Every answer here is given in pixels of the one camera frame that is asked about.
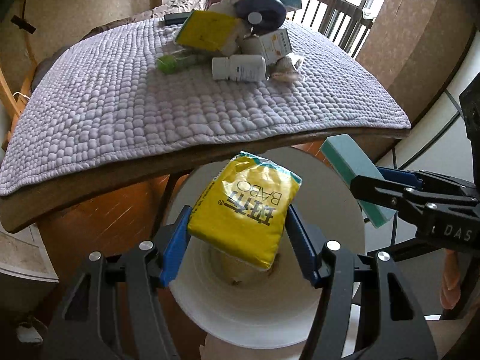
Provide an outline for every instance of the quilted blanket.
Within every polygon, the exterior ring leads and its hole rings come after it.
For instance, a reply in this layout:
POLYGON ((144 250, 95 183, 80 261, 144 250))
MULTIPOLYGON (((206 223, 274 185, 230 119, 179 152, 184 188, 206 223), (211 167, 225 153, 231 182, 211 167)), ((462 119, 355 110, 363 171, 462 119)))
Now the quilted blanket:
POLYGON ((303 80, 213 81, 210 66, 174 75, 155 58, 177 49, 149 19, 67 50, 35 89, 0 170, 0 195, 56 176, 200 144, 246 142, 335 127, 410 128, 356 61, 320 33, 286 21, 303 80))

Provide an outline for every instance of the pill bottle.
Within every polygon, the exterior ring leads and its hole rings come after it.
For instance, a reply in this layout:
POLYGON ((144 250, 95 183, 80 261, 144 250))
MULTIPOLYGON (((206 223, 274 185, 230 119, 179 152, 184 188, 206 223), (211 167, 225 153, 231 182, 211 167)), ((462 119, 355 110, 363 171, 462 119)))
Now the pill bottle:
POLYGON ((214 80, 263 81, 266 64, 261 55, 232 55, 230 58, 212 59, 214 80))

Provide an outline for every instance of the silver screw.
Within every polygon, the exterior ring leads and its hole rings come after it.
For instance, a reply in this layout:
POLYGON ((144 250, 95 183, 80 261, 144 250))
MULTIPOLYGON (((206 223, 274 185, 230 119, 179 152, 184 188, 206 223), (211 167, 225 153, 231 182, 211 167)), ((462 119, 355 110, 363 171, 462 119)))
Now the silver screw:
POLYGON ((152 241, 142 241, 142 242, 140 242, 140 245, 138 245, 138 247, 143 251, 149 251, 150 249, 153 248, 153 242, 152 241))
POLYGON ((337 241, 328 241, 327 248, 331 251, 337 251, 338 249, 340 249, 340 243, 337 241))
POLYGON ((100 257, 102 257, 102 253, 100 253, 99 251, 93 251, 88 256, 88 259, 90 261, 98 261, 100 259, 100 257))
POLYGON ((377 256, 379 259, 381 259, 382 261, 388 261, 390 259, 390 255, 385 252, 385 251, 380 251, 377 253, 377 256))

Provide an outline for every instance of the black railing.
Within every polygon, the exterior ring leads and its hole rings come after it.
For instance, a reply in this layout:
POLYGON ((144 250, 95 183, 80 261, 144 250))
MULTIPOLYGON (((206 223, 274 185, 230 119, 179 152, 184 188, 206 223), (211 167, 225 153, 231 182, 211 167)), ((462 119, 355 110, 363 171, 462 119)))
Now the black railing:
POLYGON ((318 30, 353 57, 374 23, 363 18, 362 8, 345 0, 307 0, 290 19, 318 30))

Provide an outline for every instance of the floor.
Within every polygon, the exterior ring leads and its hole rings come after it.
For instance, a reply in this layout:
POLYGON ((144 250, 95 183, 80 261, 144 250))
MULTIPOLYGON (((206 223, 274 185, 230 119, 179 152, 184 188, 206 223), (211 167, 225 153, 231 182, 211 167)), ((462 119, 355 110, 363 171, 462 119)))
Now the floor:
MULTIPOLYGON (((296 147, 320 161, 326 161, 320 152, 322 142, 305 143, 296 147)), ((176 183, 174 194, 185 178, 186 176, 182 177, 176 183)), ((98 250, 107 256, 121 254, 149 238, 167 179, 168 176, 162 176, 122 188, 38 221, 43 242, 60 280, 60 284, 35 311, 39 320, 45 323, 50 321, 68 282, 90 252, 98 250)), ((184 359, 197 359, 198 345, 203 344, 205 332, 183 314, 169 291, 159 291, 159 299, 180 356, 184 359), (185 335, 189 337, 188 345, 182 339, 185 335)), ((124 350, 134 354, 128 330, 122 336, 126 342, 124 350)))

